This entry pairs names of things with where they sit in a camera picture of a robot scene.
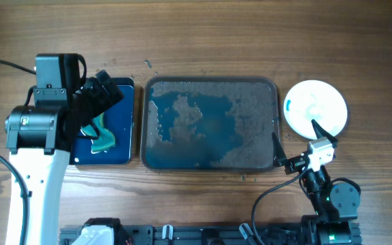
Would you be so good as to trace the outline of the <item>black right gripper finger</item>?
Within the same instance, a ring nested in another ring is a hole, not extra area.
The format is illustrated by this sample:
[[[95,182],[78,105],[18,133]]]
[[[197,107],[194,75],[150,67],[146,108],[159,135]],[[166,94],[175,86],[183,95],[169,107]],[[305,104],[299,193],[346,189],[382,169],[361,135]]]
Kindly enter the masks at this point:
[[[320,126],[315,119],[311,120],[312,123],[312,127],[314,129],[314,132],[316,134],[316,137],[318,139],[326,137],[331,143],[337,143],[338,140],[332,136],[330,133],[328,133],[326,130],[324,130],[324,128],[322,128],[322,126]]]
[[[280,141],[277,137],[277,135],[273,132],[272,133],[272,141],[273,141],[273,166],[274,167],[282,167],[285,166],[288,162],[287,156],[284,153],[284,150],[280,144]]]

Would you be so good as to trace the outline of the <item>white plate with red rim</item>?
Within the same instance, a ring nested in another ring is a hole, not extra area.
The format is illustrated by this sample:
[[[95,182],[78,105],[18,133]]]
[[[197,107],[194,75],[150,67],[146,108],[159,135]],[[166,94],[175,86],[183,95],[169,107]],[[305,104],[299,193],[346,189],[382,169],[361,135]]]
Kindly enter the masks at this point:
[[[338,135],[348,119],[348,108],[342,94],[320,80],[305,80],[293,86],[283,105],[284,117],[294,132],[315,140],[315,120],[332,136]]]

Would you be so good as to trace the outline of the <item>green scouring sponge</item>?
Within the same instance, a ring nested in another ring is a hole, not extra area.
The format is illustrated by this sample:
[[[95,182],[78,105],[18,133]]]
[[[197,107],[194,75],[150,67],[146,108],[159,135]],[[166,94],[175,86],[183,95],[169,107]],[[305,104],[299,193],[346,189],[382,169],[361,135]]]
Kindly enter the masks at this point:
[[[107,152],[116,145],[114,134],[105,127],[104,116],[104,113],[100,114],[93,119],[92,124],[81,128],[83,136],[91,141],[91,152],[93,154]]]

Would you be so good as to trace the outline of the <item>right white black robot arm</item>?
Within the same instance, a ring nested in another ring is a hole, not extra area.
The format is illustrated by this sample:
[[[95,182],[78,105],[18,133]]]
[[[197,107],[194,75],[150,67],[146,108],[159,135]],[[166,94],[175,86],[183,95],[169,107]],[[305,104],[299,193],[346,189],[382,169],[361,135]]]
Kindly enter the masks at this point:
[[[288,158],[276,134],[272,135],[274,165],[284,167],[285,174],[295,174],[294,181],[310,200],[314,215],[304,215],[296,224],[278,228],[284,244],[360,244],[357,209],[361,188],[348,178],[332,179],[326,164],[335,157],[338,140],[311,120],[316,139],[308,142],[307,150]]]

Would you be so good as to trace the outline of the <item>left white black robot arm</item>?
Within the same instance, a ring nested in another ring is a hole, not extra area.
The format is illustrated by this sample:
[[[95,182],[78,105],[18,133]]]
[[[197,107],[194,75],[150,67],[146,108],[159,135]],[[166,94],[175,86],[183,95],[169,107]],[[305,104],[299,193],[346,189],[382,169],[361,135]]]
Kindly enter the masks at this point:
[[[76,53],[38,54],[37,84],[5,120],[13,167],[6,244],[56,244],[63,178],[78,139],[99,140],[94,119],[124,97],[102,70],[86,75]]]

